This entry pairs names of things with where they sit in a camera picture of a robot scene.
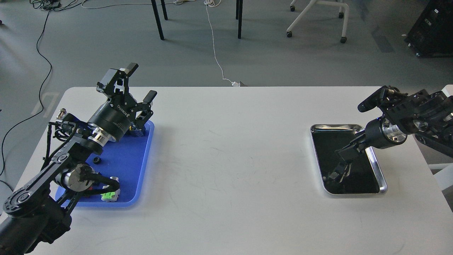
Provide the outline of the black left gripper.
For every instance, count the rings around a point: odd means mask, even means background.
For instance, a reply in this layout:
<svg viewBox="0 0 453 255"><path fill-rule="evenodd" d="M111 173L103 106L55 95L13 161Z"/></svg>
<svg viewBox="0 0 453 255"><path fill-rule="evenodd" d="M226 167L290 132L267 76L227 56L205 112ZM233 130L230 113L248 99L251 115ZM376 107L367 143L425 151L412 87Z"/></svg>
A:
<svg viewBox="0 0 453 255"><path fill-rule="evenodd" d="M129 92L129 77L139 67L130 63L125 69L109 69L97 83L96 90L107 96L107 101L89 119L89 126L102 129L109 140L119 141L132 127L145 129L145 123L153 115L151 110L157 91L149 90L142 103Z"/></svg>

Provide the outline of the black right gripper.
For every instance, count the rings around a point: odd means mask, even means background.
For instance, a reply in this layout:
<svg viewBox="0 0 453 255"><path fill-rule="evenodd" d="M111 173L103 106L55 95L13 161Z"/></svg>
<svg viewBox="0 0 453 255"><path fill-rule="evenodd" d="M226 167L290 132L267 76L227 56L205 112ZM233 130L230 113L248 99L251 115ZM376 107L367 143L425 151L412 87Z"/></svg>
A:
<svg viewBox="0 0 453 255"><path fill-rule="evenodd" d="M358 132L355 138L345 147L335 151L342 160L354 160L368 147L385 149L404 143L407 134L403 133L397 125L392 124L386 118L376 118L369 123L364 130ZM341 161L339 171L332 171L327 179L332 182L341 183L342 177L349 176L352 163Z"/></svg>

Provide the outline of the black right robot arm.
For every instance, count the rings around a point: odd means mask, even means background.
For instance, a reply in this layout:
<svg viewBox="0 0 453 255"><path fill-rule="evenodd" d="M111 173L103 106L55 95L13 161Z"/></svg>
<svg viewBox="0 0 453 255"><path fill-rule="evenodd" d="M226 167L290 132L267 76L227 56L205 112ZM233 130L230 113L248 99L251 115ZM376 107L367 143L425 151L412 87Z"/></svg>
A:
<svg viewBox="0 0 453 255"><path fill-rule="evenodd" d="M409 95L396 87L382 86L357 108L360 112L379 108L382 116L367 123L348 145L335 151L340 160L328 173L328 180L340 183L349 173L352 162L367 148L386 149L401 145L408 135L415 135L422 144L452 156L452 96L446 96L442 91L429 94L425 89Z"/></svg>

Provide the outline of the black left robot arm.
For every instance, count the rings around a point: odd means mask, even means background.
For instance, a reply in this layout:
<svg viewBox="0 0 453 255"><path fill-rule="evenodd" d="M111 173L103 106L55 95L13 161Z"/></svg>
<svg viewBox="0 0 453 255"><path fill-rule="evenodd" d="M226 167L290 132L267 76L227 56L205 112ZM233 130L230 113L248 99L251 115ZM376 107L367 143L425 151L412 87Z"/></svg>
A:
<svg viewBox="0 0 453 255"><path fill-rule="evenodd" d="M47 151L40 172L3 203L7 218L1 223L2 255L24 255L39 242L51 244L70 230L71 212L82 196L120 188L117 180L95 172L86 160L102 154L107 142L118 142L126 133L144 136L157 92L150 90L141 103L133 98L128 82L137 68L137 63L130 63L107 71L96 87L107 100L89 121L61 109L50 122L62 144Z"/></svg>

